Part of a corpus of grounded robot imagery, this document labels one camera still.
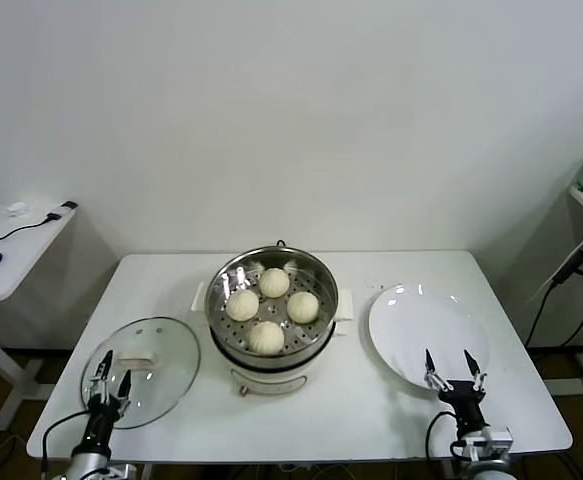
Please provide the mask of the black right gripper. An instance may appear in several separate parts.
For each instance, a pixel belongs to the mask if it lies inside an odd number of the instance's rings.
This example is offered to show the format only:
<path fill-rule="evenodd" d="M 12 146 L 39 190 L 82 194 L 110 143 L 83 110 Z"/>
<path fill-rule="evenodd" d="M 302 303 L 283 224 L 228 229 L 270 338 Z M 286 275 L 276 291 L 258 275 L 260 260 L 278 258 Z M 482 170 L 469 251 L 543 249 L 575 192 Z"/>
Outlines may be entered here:
<path fill-rule="evenodd" d="M 424 379 L 429 388 L 439 392 L 439 399 L 452 407 L 458 431 L 481 431 L 487 426 L 480 409 L 480 403 L 486 392 L 487 373 L 481 370 L 477 360 L 468 350 L 464 350 L 464 356 L 472 376 L 472 382 L 468 380 L 449 380 L 447 382 L 444 380 L 437 373 L 428 349 L 425 350 Z"/>

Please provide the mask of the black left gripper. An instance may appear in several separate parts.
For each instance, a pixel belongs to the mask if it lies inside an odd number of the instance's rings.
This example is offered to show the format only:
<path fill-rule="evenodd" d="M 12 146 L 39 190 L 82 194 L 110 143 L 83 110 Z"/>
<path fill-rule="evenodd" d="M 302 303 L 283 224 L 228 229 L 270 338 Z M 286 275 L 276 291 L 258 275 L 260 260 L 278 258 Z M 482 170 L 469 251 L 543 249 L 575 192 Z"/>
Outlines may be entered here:
<path fill-rule="evenodd" d="M 124 415 L 129 406 L 131 371 L 126 370 L 119 385 L 116 398 L 109 396 L 109 372 L 113 351 L 108 350 L 89 378 L 89 419 L 83 434 L 84 451 L 109 451 L 109 441 L 114 424 Z"/>

